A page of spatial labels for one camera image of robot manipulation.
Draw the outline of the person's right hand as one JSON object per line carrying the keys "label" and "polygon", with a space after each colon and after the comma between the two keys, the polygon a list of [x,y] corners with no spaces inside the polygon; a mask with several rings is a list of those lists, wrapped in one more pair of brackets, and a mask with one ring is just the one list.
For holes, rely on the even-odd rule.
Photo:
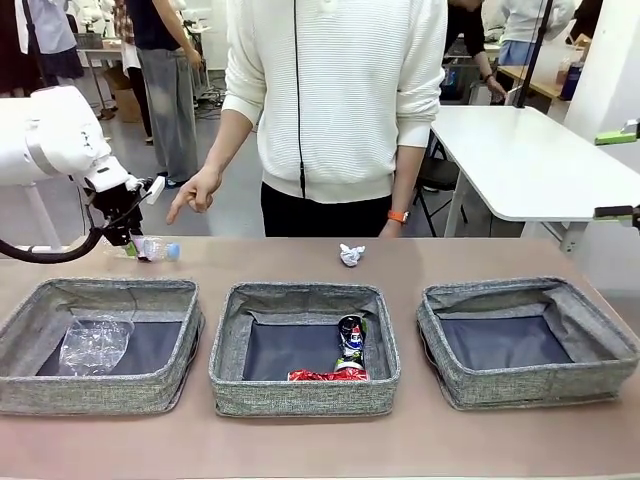
{"label": "person's right hand", "polygon": [[205,213],[213,203],[213,195],[220,187],[221,180],[221,173],[216,167],[204,166],[180,187],[170,205],[166,223],[173,224],[186,207],[195,213]]}

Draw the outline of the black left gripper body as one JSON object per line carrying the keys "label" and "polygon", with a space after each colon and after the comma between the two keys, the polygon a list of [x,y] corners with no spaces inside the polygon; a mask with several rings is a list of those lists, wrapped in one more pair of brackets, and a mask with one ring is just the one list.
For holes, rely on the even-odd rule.
{"label": "black left gripper body", "polygon": [[132,228],[141,229],[143,217],[139,205],[144,197],[143,186],[140,180],[132,180],[103,191],[93,189],[92,207],[102,213],[104,222],[101,226],[92,225],[92,235],[106,239],[107,226],[123,226],[128,243],[129,231]]}

